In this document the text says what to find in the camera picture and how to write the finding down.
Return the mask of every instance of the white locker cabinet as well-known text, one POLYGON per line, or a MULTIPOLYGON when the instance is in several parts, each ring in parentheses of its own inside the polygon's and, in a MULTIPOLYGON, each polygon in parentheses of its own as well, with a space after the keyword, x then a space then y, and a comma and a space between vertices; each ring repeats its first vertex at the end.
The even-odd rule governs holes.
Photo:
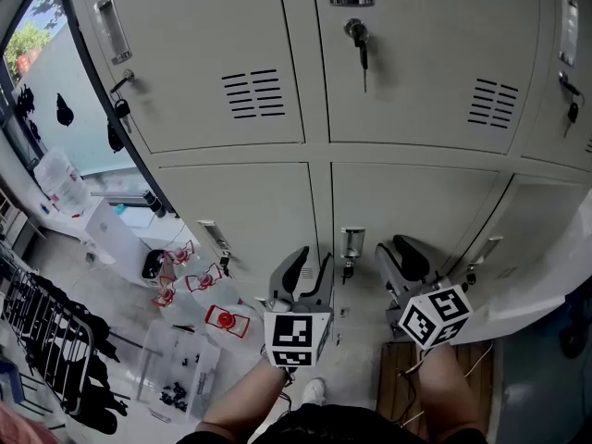
POLYGON ((230 246, 233 277, 260 283, 260 296, 273 270, 305 245, 311 250, 302 277, 314 280, 318 248, 305 163, 163 168, 157 180, 193 235, 219 256, 222 249, 199 224, 216 222, 230 246))
POLYGON ((376 271, 375 247, 392 248, 393 235, 408 235, 433 247, 440 269, 454 253, 481 210, 496 172, 430 166, 333 164, 336 258, 336 315, 350 307, 337 327, 387 329, 390 296, 376 271), (366 229, 362 258, 341 286, 341 227, 366 229))
POLYGON ((85 1, 113 78, 136 76, 120 91, 152 153, 304 141, 281 0, 113 0, 131 52, 119 64, 94 11, 105 0, 85 1))
POLYGON ((579 15, 577 49, 573 67, 559 59, 561 0, 555 2, 555 43, 549 75, 535 127, 524 150, 524 156, 591 171, 592 0, 575 0, 575 2, 577 2, 579 15), (569 82, 588 99, 584 106, 580 98, 575 99, 580 105, 580 111, 577 120, 569 129, 567 111, 572 97, 560 85, 560 71, 564 71, 569 77, 569 82))
POLYGON ((490 250, 490 239, 501 238, 475 269, 476 283, 467 292, 474 309, 509 291, 520 296, 521 277, 560 237, 588 191, 581 184, 523 175, 513 177, 455 272, 462 273, 469 262, 490 250))
POLYGON ((506 153, 536 56, 539 0, 316 0, 332 142, 506 153), (369 31, 367 74, 345 33, 369 31))

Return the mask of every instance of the black shorts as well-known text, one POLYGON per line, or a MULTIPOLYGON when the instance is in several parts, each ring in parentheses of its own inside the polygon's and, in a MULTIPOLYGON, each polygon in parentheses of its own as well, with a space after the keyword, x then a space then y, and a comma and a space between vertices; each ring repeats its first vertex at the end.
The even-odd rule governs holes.
MULTIPOLYGON (((271 425, 255 444, 348 444, 389 442, 421 444, 416 435, 365 408, 351 406, 317 406, 304 404, 271 425)), ((179 444, 229 444, 219 435, 209 432, 189 434, 179 444)), ((446 439, 445 444, 487 444, 480 431, 464 429, 446 439)))

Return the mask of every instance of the white sneaker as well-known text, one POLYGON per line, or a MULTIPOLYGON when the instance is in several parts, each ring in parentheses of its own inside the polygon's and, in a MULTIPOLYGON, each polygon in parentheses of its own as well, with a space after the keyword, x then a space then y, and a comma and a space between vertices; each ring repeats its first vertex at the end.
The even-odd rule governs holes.
POLYGON ((323 378, 315 378, 309 381, 302 392, 302 404, 318 404, 323 406, 325 403, 325 380, 323 378))

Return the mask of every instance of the wooden board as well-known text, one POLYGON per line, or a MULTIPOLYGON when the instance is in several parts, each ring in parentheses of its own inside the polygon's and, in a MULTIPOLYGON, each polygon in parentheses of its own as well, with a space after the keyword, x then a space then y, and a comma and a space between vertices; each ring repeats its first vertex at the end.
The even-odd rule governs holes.
MULTIPOLYGON (((490 345, 491 342, 485 341, 455 347, 457 360, 465 374, 471 370, 490 345)), ((405 410, 413 400, 413 387, 410 387, 409 382, 400 376, 401 372, 409 370, 416 364, 416 357, 417 352, 414 344, 390 343, 382 347, 376 411, 389 421, 399 420, 400 423, 405 423, 422 412, 418 375, 410 375, 417 399, 407 413, 405 410)), ((479 362, 467 380, 478 403, 479 417, 487 431, 491 411, 493 350, 479 362)), ((406 429, 416 436, 428 440, 426 420, 423 414, 412 420, 406 429)))

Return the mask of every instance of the black and white marker cube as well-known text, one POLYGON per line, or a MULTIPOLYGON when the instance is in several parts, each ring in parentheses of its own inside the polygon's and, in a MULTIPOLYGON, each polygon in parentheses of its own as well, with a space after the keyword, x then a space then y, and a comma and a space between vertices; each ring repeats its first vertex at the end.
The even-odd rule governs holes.
POLYGON ((265 349, 275 366, 316 366, 331 313, 265 313, 265 349))
POLYGON ((411 298, 399 326, 427 350, 454 339, 472 314, 463 289, 456 285, 411 298))

